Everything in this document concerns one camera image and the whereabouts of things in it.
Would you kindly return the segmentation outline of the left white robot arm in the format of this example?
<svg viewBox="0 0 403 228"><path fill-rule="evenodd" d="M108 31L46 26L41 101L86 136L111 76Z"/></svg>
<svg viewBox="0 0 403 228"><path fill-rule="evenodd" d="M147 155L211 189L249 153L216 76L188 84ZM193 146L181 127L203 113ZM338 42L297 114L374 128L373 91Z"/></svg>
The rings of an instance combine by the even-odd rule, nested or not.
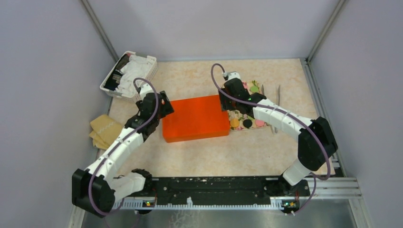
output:
<svg viewBox="0 0 403 228"><path fill-rule="evenodd" d="M130 155L153 134L160 120L174 112L165 91L156 92L145 84L138 88L141 100L136 102L138 112L132 116L111 146L84 170L72 175L72 204L100 218L113 212L115 203L138 193L152 192L152 175L143 169L117 176L118 170Z"/></svg>

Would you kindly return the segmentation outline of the floral serving tray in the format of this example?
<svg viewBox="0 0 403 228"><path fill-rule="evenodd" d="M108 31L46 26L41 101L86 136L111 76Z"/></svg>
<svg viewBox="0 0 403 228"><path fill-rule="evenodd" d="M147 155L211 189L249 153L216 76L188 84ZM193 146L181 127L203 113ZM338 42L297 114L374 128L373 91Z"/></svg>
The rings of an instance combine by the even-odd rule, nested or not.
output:
<svg viewBox="0 0 403 228"><path fill-rule="evenodd" d="M251 86L258 86L258 87L259 87L259 92L258 92L258 93L261 93L261 85L262 85L262 84L261 84L260 82L258 82L258 81L256 81L256 80L244 81L244 82L246 82L246 83L248 84L248 87L249 87L249 88L250 88ZM239 125L238 128L231 128L231 126L230 126L230 129L231 129L232 131L252 130L252 129L259 129L259 128L270 127L270 125L269 125L268 123L266 123L266 122L265 122L265 126L263 126L263 127L256 127L256 125L255 125L255 119L254 119L253 117L250 117L250 116L248 116L247 114L241 114L240 111L237 111L237 110L234 110L234 111L227 111L227 113L228 113L229 122L230 122L230 120L231 120L232 118L239 119L239 121L240 121L240 125ZM243 126L242 122L243 122L243 120L245 120L245 119L250 119L250 120L253 121L253 126L252 126L251 128L247 129L247 128L245 128L245 127Z"/></svg>

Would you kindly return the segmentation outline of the metal tongs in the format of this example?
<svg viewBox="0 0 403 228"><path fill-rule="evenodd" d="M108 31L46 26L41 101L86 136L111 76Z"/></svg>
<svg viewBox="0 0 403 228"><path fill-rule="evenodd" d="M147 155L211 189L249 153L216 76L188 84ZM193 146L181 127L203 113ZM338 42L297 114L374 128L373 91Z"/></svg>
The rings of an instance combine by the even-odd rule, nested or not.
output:
<svg viewBox="0 0 403 228"><path fill-rule="evenodd" d="M263 95L265 95L265 87L264 87L264 85L261 85L261 92L262 92ZM275 102L276 105L280 105L280 98L281 98L281 85L279 84L277 86L277 89L276 89L276 102ZM278 133L278 128L276 128L276 127L274 127L272 125L270 127L271 127L271 130L272 130L273 134Z"/></svg>

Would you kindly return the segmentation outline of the orange cookie box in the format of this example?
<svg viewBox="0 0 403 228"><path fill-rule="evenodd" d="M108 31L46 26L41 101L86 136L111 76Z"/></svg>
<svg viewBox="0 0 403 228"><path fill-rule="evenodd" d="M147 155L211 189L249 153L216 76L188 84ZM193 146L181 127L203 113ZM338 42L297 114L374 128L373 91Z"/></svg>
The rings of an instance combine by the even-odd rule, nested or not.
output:
<svg viewBox="0 0 403 228"><path fill-rule="evenodd" d="M162 134L167 143L227 136L229 123L225 124L163 124Z"/></svg>

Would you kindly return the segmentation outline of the orange box lid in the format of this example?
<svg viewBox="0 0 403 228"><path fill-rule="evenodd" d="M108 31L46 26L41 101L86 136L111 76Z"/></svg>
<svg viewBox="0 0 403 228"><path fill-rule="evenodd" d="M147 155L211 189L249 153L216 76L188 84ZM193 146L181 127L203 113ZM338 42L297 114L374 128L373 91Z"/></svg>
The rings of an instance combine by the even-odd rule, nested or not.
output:
<svg viewBox="0 0 403 228"><path fill-rule="evenodd" d="M171 104L174 113L164 117L162 125L229 123L227 111L221 110L219 95L175 100Z"/></svg>

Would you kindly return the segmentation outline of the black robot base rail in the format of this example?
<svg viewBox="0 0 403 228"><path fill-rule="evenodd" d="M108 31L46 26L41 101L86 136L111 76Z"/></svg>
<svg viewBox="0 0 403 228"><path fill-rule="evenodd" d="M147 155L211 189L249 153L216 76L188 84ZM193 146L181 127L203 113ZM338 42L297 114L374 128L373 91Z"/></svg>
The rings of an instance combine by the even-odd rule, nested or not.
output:
<svg viewBox="0 0 403 228"><path fill-rule="evenodd" d="M272 197L307 197L308 182L290 186L278 176L163 177L153 178L144 190L132 193L136 199L150 197L157 205L244 206L270 204Z"/></svg>

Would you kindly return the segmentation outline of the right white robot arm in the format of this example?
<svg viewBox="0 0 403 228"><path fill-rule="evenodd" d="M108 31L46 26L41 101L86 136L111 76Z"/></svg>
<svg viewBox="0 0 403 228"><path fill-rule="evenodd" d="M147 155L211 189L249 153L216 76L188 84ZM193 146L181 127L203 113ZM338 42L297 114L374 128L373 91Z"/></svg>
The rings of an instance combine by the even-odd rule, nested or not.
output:
<svg viewBox="0 0 403 228"><path fill-rule="evenodd" d="M291 196L298 183L323 164L330 166L329 158L338 145L327 119L309 119L276 105L263 94L250 94L237 72L224 73L224 79L224 87L217 87L222 110L239 111L264 121L296 140L297 159L281 174L278 183L283 195Z"/></svg>

